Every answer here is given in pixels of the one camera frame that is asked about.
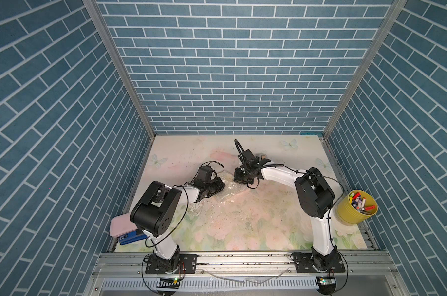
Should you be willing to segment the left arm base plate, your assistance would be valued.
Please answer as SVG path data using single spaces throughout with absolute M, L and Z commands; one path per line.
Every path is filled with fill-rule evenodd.
M 178 272 L 195 274 L 198 256 L 196 254 L 174 255 L 171 259 L 165 260 L 156 254 L 148 254 L 144 259 L 145 273 L 147 275 L 172 275 Z

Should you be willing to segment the clear bubble wrap sheet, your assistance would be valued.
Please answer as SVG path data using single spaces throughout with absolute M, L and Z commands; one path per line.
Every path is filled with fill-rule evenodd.
M 205 219 L 216 219 L 220 215 L 239 212 L 246 200 L 254 196 L 253 190 L 246 185 L 234 182 L 233 175 L 228 171 L 222 171 L 219 177 L 225 183 L 224 189 L 212 197 L 193 204 L 191 214 Z

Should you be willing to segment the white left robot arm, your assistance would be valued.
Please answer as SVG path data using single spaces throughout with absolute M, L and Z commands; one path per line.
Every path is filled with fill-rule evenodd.
M 184 203 L 188 207 L 225 188 L 212 163 L 208 161 L 200 165 L 192 180 L 184 185 L 170 187 L 153 181 L 131 211 L 131 222 L 151 240 L 151 247 L 159 259 L 171 262 L 179 254 L 169 229 L 178 205 Z

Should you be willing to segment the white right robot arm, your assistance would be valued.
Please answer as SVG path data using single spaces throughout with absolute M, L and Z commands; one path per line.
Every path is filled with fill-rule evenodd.
M 244 150 L 236 142 L 241 166 L 235 169 L 234 182 L 250 187 L 255 181 L 275 181 L 295 190 L 303 211 L 312 219 L 313 257 L 327 260 L 337 254 L 330 231 L 330 209 L 334 206 L 334 192 L 326 177 L 316 168 L 296 170 Z

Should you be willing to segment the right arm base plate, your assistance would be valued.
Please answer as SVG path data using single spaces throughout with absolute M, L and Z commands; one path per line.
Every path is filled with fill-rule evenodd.
M 329 255 L 293 252 L 290 259 L 295 264 L 297 273 L 344 273 L 346 266 L 338 252 Z

